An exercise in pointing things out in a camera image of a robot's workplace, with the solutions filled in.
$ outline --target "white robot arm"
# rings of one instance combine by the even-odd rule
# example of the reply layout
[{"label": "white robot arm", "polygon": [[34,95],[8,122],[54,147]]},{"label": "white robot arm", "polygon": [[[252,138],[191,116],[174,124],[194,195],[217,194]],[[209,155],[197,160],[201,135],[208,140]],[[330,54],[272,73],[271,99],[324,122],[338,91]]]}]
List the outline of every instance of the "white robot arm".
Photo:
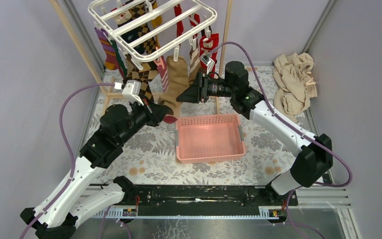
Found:
[{"label": "white robot arm", "polygon": [[[283,195],[299,187],[311,186],[333,164],[332,157],[324,150],[297,135],[270,112],[264,96],[248,84],[248,72],[240,62],[226,64],[225,79],[212,79],[199,73],[194,84],[185,90],[177,100],[180,102],[206,102],[209,96],[230,97],[234,110],[245,118],[261,125],[275,135],[296,157],[292,168],[272,180],[263,189],[263,203],[274,202],[279,205],[285,200]],[[26,208],[21,218],[28,224],[48,202],[60,192],[67,180],[72,180],[65,192],[56,202],[33,224],[36,235],[40,239],[68,239],[75,229],[85,220],[102,209],[119,202],[131,201],[135,188],[127,178],[117,177],[113,183],[86,198],[78,199],[89,184],[98,177],[122,153],[123,145],[144,125],[157,126],[168,112],[169,108],[151,103],[147,100],[133,99],[136,103],[132,112],[128,113],[123,105],[113,105],[106,110],[100,119],[100,129],[87,141],[80,150],[76,160],[76,171],[61,181],[58,187],[35,208]],[[326,135],[316,137],[292,121],[286,121],[301,129],[301,131],[324,146],[331,149],[331,140]]]}]

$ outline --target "pink basket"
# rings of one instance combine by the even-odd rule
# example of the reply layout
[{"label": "pink basket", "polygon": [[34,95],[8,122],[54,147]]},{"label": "pink basket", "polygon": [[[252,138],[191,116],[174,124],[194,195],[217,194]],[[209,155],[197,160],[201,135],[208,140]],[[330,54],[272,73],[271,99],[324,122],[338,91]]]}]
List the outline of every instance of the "pink basket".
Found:
[{"label": "pink basket", "polygon": [[238,160],[246,152],[236,114],[179,118],[176,143],[181,163]]}]

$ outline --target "beige fabric pile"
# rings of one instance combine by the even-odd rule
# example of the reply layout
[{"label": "beige fabric pile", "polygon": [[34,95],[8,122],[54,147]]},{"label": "beige fabric pile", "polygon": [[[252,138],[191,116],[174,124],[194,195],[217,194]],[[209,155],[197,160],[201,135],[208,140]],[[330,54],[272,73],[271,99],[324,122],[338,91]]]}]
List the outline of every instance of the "beige fabric pile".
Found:
[{"label": "beige fabric pile", "polygon": [[281,55],[274,60],[273,78],[279,85],[274,105],[282,114],[296,122],[295,115],[310,106],[310,98],[317,97],[311,69],[314,60],[307,53]]}]

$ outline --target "floor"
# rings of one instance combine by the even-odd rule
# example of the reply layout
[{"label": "floor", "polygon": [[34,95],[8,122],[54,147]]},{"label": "floor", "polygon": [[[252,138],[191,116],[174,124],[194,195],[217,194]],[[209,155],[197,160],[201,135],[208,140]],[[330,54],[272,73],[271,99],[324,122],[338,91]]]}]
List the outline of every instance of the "floor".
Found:
[{"label": "floor", "polygon": [[[267,98],[272,102],[278,87],[273,79],[272,66],[258,66],[256,73],[262,81]],[[121,82],[117,71],[107,71],[104,81],[112,76]],[[258,89],[254,74],[249,74],[250,86]],[[162,92],[160,76],[150,83],[153,92]],[[98,129],[104,95],[100,94],[87,139]],[[124,104],[126,100],[112,100]],[[221,114],[235,113],[228,98],[220,98]],[[215,100],[203,104],[183,103],[181,116],[216,114]],[[104,183],[116,176],[125,175],[135,184],[215,184],[215,185],[265,185],[281,172],[288,170],[295,157],[275,137],[259,125],[241,117],[246,154],[236,161],[217,163],[181,164],[176,159],[175,124],[162,122],[159,127],[145,126],[123,148],[124,152],[92,183]],[[297,117],[298,125],[310,130],[304,113]]]}]

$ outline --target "black metal base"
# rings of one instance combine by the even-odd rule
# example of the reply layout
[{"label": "black metal base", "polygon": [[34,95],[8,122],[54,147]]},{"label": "black metal base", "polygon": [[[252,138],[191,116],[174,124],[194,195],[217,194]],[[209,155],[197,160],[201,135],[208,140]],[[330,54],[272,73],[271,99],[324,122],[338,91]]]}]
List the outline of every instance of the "black metal base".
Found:
[{"label": "black metal base", "polygon": [[[272,197],[265,186],[135,185],[118,205],[136,205],[140,216],[259,216],[259,206],[281,207],[287,198]],[[297,206],[292,197],[290,206]]]}]

